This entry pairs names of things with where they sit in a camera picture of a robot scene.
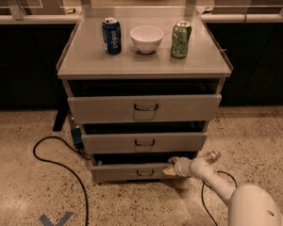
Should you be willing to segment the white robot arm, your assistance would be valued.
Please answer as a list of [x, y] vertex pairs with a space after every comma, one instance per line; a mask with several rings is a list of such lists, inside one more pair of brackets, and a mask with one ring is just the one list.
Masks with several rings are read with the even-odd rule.
[[283, 226], [283, 215], [267, 191], [250, 184], [232, 186], [203, 158], [172, 157], [162, 171], [207, 183], [228, 208], [228, 226]]

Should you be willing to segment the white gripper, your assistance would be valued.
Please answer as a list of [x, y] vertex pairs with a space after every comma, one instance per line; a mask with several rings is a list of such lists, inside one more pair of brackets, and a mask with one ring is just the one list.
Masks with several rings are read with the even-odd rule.
[[168, 166], [162, 170], [166, 175], [170, 176], [182, 176], [182, 177], [191, 177], [190, 163], [191, 160], [187, 157], [178, 157], [173, 156], [168, 159], [168, 163], [174, 164], [174, 166]]

